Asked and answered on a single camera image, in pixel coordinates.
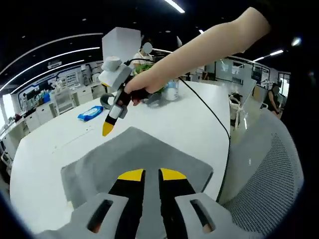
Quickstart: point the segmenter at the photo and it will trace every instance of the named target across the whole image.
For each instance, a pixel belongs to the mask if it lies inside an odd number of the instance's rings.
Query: hand
[[[130,80],[125,88],[124,91],[129,94],[132,91],[136,91],[139,89],[145,88],[148,93],[154,93],[158,91],[165,82],[159,81],[156,77],[156,74],[153,73],[152,69],[143,71],[142,73],[135,76],[132,80]],[[138,105],[140,101],[134,100],[134,106]]]

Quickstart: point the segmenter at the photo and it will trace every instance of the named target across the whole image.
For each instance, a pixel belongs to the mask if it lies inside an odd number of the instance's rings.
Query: black ceiling
[[[184,14],[180,14],[164,0],[5,1],[0,15],[0,72],[17,57],[47,42],[78,34],[106,34],[115,26],[139,29],[151,37],[154,48],[175,50],[173,39],[176,35],[185,44],[199,35],[199,29],[206,30],[213,25],[233,20],[248,6],[248,0],[174,1],[185,10]],[[102,36],[73,37],[32,51],[0,75],[0,85],[49,57],[83,48],[101,47]],[[273,41],[273,36],[270,35],[238,56],[254,60],[286,45],[284,42]],[[287,56],[282,54],[261,63],[289,71],[285,57]],[[62,64],[82,59],[85,62],[102,60],[102,49],[59,57]],[[45,62],[22,74],[12,84],[20,85],[47,70]]]

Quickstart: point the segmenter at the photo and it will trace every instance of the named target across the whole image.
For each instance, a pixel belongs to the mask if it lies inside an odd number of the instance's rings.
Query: yellow finger pad
[[[163,180],[178,180],[178,179],[186,179],[186,176],[178,171],[174,171],[167,168],[161,168],[161,173],[163,175]]]
[[[128,181],[141,181],[143,169],[137,169],[121,174],[118,179],[128,180]]]

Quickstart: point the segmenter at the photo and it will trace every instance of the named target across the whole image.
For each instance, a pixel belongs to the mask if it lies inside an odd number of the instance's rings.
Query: blue wet wipes package
[[[89,121],[96,116],[98,116],[103,111],[103,106],[94,106],[91,109],[89,109],[87,112],[84,112],[83,114],[79,114],[78,119],[83,120],[84,122]]]

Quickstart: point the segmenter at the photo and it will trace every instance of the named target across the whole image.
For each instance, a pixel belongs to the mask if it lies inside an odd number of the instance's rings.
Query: white shirt
[[[135,59],[135,58],[143,58],[143,59],[153,61],[153,57],[150,54],[148,54],[147,56],[143,56],[140,52],[138,52],[134,55],[133,59]],[[153,64],[150,61],[143,61],[143,60],[134,60],[134,61],[132,61],[132,63],[133,64],[141,64],[141,65],[144,65],[144,64],[152,65]]]

